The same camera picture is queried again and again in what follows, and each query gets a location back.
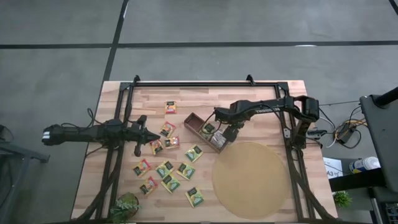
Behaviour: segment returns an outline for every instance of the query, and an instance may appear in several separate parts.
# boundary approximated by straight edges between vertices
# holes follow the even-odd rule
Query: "small succulent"
[[[111,208],[111,220],[113,223],[126,223],[136,211],[141,208],[138,199],[133,193],[126,193],[117,199],[116,204]]]
[[[351,197],[345,191],[336,192],[333,196],[333,199],[335,199],[335,204],[342,208],[348,207],[352,202]]]

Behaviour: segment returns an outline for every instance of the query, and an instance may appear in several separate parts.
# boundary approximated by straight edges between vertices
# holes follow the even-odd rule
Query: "wooden table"
[[[285,81],[289,83],[290,95],[306,95],[304,82]],[[116,107],[120,82],[104,82],[99,100],[96,119],[106,121],[112,119]],[[284,205],[274,215],[263,220],[246,220],[236,217],[220,204],[213,190],[211,181],[212,167],[218,154],[209,146],[199,140],[189,130],[184,128],[183,121],[191,113],[206,119],[212,112],[213,107],[229,107],[230,103],[237,100],[269,100],[275,98],[275,91],[268,87],[142,87],[134,88],[132,100],[132,115],[130,120],[137,119],[140,115],[146,114],[148,117],[148,130],[158,133],[160,127],[166,122],[171,122],[177,126],[173,136],[180,136],[181,146],[179,149],[165,150],[153,156],[147,144],[142,146],[141,157],[133,154],[136,143],[127,142],[125,145],[121,176],[119,179],[118,196],[132,192],[142,205],[133,222],[293,222],[297,221],[294,200],[292,194],[285,201]],[[177,114],[164,113],[165,101],[177,102]],[[235,142],[253,141],[268,145],[281,157],[285,165],[286,153],[282,139],[280,122],[273,113],[253,116],[251,121],[245,123],[240,130]],[[192,180],[185,180],[181,176],[176,176],[181,182],[181,186],[170,194],[160,184],[160,176],[154,169],[146,175],[138,178],[132,167],[141,159],[146,158],[152,167],[157,167],[161,162],[169,160],[176,168],[181,162],[189,162],[184,152],[193,144],[199,145],[204,154],[193,166],[197,169]],[[99,147],[99,144],[90,144],[88,152]],[[106,158],[106,149],[91,154],[85,159],[80,184],[76,195],[72,218],[78,217],[84,212],[86,207],[94,199],[101,185],[103,167]],[[304,150],[304,160],[307,168],[308,181],[310,188],[319,202],[333,216],[337,217],[335,204],[331,195],[329,181],[326,176],[325,166],[323,165],[322,152],[316,144],[307,144]],[[158,189],[148,197],[143,196],[139,190],[143,180],[152,176],[159,184]],[[192,187],[198,187],[204,195],[205,202],[197,208],[192,208],[184,193]],[[303,209],[306,210],[305,199],[301,194]],[[108,211],[109,198],[105,200],[104,215]]]

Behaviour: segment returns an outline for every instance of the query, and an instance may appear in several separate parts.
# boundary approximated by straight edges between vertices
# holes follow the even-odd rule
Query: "concrete floor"
[[[111,43],[121,4],[0,0],[0,44]],[[387,0],[130,0],[120,42],[394,40],[397,20]],[[108,55],[109,49],[0,50],[0,123],[12,130],[15,144],[51,154],[48,164],[31,165],[13,223],[69,219],[86,144],[45,147],[42,130],[89,122],[86,108],[96,108]],[[110,80],[301,79],[322,104],[394,88],[397,64],[398,46],[118,49]],[[340,123],[356,105],[323,109]],[[375,155],[362,133],[357,148],[336,144],[323,155]],[[339,215],[370,222],[367,212]]]

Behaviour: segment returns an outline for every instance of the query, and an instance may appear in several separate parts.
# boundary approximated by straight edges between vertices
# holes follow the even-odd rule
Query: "circular cork mat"
[[[220,153],[213,187],[228,211],[252,220],[272,215],[290,195],[289,176],[279,156],[254,142],[233,144]]]

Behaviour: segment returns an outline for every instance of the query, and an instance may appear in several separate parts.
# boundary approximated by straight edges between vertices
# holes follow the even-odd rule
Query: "brown wooden box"
[[[184,126],[190,130],[193,134],[198,136],[201,140],[203,140],[207,145],[209,145],[212,149],[214,149],[217,153],[220,153],[225,146],[228,144],[228,141],[226,141],[221,147],[221,149],[218,149],[215,147],[211,142],[209,142],[207,139],[205,139],[202,135],[200,135],[199,130],[204,125],[205,121],[201,119],[198,115],[195,113],[191,113],[184,121]]]

